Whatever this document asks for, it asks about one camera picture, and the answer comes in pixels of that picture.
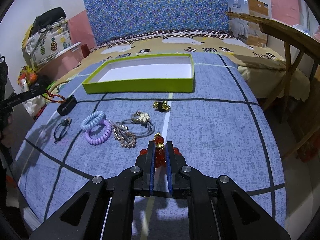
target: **pink wall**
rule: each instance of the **pink wall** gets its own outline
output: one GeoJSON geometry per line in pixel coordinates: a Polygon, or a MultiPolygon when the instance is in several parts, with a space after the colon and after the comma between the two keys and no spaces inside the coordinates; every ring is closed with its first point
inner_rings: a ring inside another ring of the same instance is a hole
{"type": "Polygon", "coordinates": [[[70,18],[68,21],[68,27],[73,44],[80,41],[82,45],[87,44],[89,49],[97,46],[86,10],[70,18]]]}
{"type": "Polygon", "coordinates": [[[271,0],[272,18],[295,25],[300,23],[298,0],[271,0]]]}

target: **polka dot fabric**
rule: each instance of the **polka dot fabric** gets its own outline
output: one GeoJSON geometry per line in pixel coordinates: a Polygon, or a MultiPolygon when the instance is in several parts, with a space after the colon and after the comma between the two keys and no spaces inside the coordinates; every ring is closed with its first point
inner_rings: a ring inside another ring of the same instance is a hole
{"type": "Polygon", "coordinates": [[[158,30],[228,31],[227,0],[84,0],[97,45],[158,30]]]}

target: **pineapple print bag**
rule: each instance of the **pineapple print bag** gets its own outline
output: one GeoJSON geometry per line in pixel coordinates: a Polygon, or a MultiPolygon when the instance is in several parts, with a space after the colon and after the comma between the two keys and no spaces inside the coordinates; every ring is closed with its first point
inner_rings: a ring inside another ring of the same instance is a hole
{"type": "Polygon", "coordinates": [[[68,21],[63,19],[52,24],[52,29],[47,27],[31,36],[27,41],[25,52],[30,56],[31,65],[36,71],[70,46],[72,43],[68,21]]]}

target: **purple spiral hair tie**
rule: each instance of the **purple spiral hair tie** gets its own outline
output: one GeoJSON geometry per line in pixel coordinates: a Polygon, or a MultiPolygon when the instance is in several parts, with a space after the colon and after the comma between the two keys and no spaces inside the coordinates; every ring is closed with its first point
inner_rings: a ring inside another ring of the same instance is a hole
{"type": "Polygon", "coordinates": [[[91,145],[99,145],[101,143],[104,143],[106,140],[108,140],[108,138],[110,137],[110,135],[112,133],[112,125],[111,125],[111,123],[109,121],[101,120],[99,124],[104,124],[105,125],[104,133],[100,138],[91,138],[90,137],[91,129],[89,129],[86,132],[84,132],[85,139],[91,145]]]}

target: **green box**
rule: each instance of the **green box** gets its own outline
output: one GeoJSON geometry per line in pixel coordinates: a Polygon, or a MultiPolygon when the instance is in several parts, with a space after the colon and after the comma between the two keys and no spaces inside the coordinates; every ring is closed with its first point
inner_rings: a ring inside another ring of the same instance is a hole
{"type": "Polygon", "coordinates": [[[152,54],[108,60],[82,83],[87,94],[193,91],[191,54],[152,54]]]}

